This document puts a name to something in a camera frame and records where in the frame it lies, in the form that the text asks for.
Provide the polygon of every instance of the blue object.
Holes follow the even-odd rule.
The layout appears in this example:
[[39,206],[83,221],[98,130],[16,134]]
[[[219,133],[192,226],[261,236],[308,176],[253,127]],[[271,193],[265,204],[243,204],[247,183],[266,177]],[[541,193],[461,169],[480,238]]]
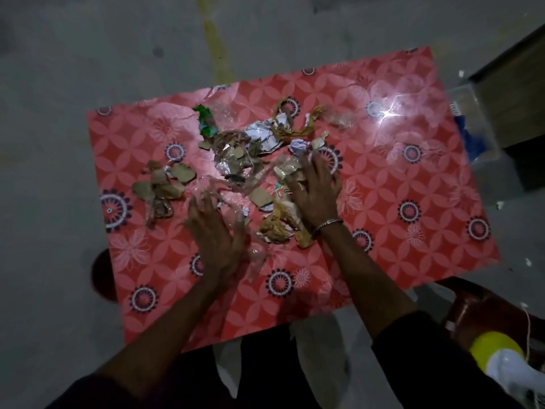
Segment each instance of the blue object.
[[464,148],[468,154],[470,162],[473,162],[479,157],[481,153],[487,150],[486,144],[482,137],[473,136],[466,129],[466,117],[465,116],[454,116],[454,122],[458,126],[458,132],[462,137],[462,142],[464,143]]

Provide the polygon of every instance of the person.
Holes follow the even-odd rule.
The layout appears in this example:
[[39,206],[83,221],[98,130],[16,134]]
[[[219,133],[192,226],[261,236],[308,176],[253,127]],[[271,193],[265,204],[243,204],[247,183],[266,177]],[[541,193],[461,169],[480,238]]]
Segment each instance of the person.
[[[320,238],[338,262],[373,339],[372,350],[399,402],[405,408],[521,407],[428,314],[418,310],[341,221],[331,221],[338,219],[340,180],[317,154],[310,161],[301,159],[308,186],[302,189],[287,178],[292,199],[308,224],[316,228],[327,223],[319,230]],[[236,399],[217,374],[211,346],[180,354],[194,327],[236,274],[246,237],[242,218],[230,234],[209,195],[200,204],[190,200],[186,226],[199,248],[203,276],[135,341],[52,402],[51,409],[319,407],[286,325],[242,339]]]

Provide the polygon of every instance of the table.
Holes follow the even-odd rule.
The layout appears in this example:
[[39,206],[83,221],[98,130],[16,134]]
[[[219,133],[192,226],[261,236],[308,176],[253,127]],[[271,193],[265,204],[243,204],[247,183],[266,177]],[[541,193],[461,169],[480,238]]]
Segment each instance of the table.
[[[144,201],[131,185],[146,178],[142,168],[150,158],[219,176],[213,154],[197,145],[195,105],[213,105],[221,128],[244,128],[271,117],[282,97],[296,125],[320,103],[350,121],[346,129],[318,125],[318,134],[329,131],[319,151],[343,181],[339,214],[401,288],[497,261],[429,48],[100,108],[88,114],[89,133],[127,342],[203,274],[197,247],[180,226],[184,204],[175,203],[173,218],[148,229]],[[275,193],[276,184],[271,176],[264,186]],[[249,206],[256,228],[262,213],[239,202]],[[292,238],[271,245],[270,253],[255,281],[242,279],[214,302],[184,350],[351,304],[327,247],[300,250]]]

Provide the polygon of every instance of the silver bracelet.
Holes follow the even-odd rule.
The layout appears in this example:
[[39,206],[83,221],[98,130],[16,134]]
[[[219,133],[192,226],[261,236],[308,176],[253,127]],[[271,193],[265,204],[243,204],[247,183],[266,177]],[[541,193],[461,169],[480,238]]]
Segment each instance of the silver bracelet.
[[315,237],[316,234],[320,231],[320,229],[322,229],[323,227],[326,227],[328,225],[331,225],[331,224],[335,224],[336,222],[340,222],[341,224],[344,222],[343,219],[341,218],[335,218],[335,219],[330,219],[330,220],[327,220],[325,222],[322,222],[320,225],[318,225],[316,227],[316,229],[314,230],[314,233],[312,234],[312,237]]

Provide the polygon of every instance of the plastic container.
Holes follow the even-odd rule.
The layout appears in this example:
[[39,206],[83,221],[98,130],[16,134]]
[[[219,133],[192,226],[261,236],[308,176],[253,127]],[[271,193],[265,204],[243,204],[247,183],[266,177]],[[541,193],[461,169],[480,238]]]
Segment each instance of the plastic container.
[[471,84],[446,91],[450,109],[471,165],[478,167],[500,157],[500,147]]

